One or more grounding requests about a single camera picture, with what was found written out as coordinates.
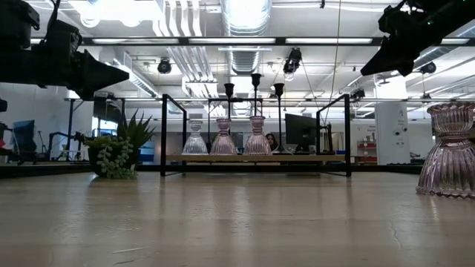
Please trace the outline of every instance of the glass vase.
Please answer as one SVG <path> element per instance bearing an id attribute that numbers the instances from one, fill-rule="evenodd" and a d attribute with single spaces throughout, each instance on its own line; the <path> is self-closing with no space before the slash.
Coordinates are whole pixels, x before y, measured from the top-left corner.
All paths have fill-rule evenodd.
<path id="1" fill-rule="evenodd" d="M 208 155 L 205 140 L 200 135 L 201 125 L 203 122 L 191 120 L 189 122 L 191 127 L 191 135 L 186 140 L 182 155 Z"/>
<path id="2" fill-rule="evenodd" d="M 211 155 L 237 155 L 236 146 L 229 135 L 230 119 L 217 119 L 220 131 L 213 141 Z"/>
<path id="3" fill-rule="evenodd" d="M 468 140 L 474 103 L 434 105 L 427 112 L 440 142 L 429 152 L 416 191 L 445 197 L 475 198 L 475 148 Z"/>
<path id="4" fill-rule="evenodd" d="M 269 141 L 262 132 L 265 117 L 252 116 L 252 135 L 247 139 L 244 155 L 271 155 Z"/>

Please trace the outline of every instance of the ceiling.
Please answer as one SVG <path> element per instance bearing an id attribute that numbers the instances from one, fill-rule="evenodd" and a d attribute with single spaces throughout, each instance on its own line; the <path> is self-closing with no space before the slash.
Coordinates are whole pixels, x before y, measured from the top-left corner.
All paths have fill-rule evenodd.
<path id="1" fill-rule="evenodd" d="M 43 36 L 48 22 L 51 5 L 49 0 L 27 1 L 40 13 L 42 26 L 38 32 L 33 32 L 33 36 Z M 120 21 L 101 21 L 96 27 L 84 27 L 81 23 L 81 16 L 74 9 L 72 1 L 62 1 L 59 19 L 76 25 L 83 36 L 88 37 L 135 37 L 135 36 L 156 36 L 153 31 L 152 21 L 142 21 L 136 27 L 126 27 Z M 318 36 L 318 37 L 374 37 L 382 36 L 378 30 L 378 19 L 381 10 L 389 4 L 397 4 L 391 0 L 326 0 L 326 7 L 319 8 L 319 1 L 309 0 L 273 0 L 269 19 L 268 36 Z M 177 24 L 180 27 L 180 3 L 178 2 Z M 463 28 L 458 29 L 450 36 L 457 36 L 464 30 L 473 27 L 471 22 Z M 200 29 L 204 36 L 223 36 L 223 22 L 220 12 L 219 0 L 200 1 Z M 284 98 L 304 98 L 317 96 L 321 98 L 338 97 L 341 93 L 349 93 L 356 88 L 363 88 L 367 97 L 373 97 L 374 79 L 359 79 L 358 82 L 351 82 L 360 77 L 359 70 L 371 59 L 378 47 L 336 47 L 334 44 L 318 47 L 301 47 L 303 64 L 295 73 L 293 79 L 285 81 L 282 67 L 284 60 L 289 55 L 292 46 L 269 47 L 272 50 L 262 52 L 263 56 L 259 62 L 258 72 L 263 74 L 260 85 L 260 95 L 269 97 L 272 93 L 271 86 L 276 82 L 285 82 L 286 91 Z M 172 63 L 170 74 L 159 74 L 157 71 L 158 62 L 162 57 L 171 57 L 166 47 L 162 46 L 117 46 L 114 47 L 116 55 L 128 53 L 133 61 L 133 69 L 144 77 L 158 93 L 167 93 L 174 98 L 194 97 L 188 96 L 182 90 L 183 75 L 177 66 Z M 223 84 L 230 82 L 233 73 L 229 70 L 226 60 L 226 53 L 218 51 L 218 47 L 206 47 L 206 55 L 212 69 L 214 78 L 217 80 L 217 92 L 224 96 Z M 473 75 L 475 68 L 475 47 L 460 47 L 444 56 L 435 59 L 433 62 L 437 66 L 437 72 L 426 74 L 424 78 L 420 73 L 410 74 L 406 78 L 407 94 L 409 97 L 421 96 L 424 91 L 438 90 L 457 83 L 462 79 Z M 455 86 L 450 90 L 444 90 L 438 94 L 440 98 L 454 98 L 458 96 L 475 98 L 468 93 L 472 92 L 473 82 L 467 82 Z M 251 91 L 252 85 L 249 83 L 239 84 L 240 92 Z M 116 96 L 123 97 L 146 97 L 138 88 L 130 83 L 122 83 L 110 88 Z M 289 103 L 294 106 L 315 107 L 314 102 Z"/>

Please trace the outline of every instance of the potted plant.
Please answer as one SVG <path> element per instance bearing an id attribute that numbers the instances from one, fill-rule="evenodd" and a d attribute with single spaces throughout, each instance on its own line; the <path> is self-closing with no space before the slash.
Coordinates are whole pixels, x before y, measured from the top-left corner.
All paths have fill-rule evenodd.
<path id="1" fill-rule="evenodd" d="M 100 136 L 86 142 L 89 162 L 99 177 L 109 179 L 135 179 L 135 165 L 139 161 L 140 147 L 150 140 L 154 129 L 148 127 L 150 118 L 136 120 L 137 111 L 129 124 L 125 119 L 117 126 L 117 136 Z"/>

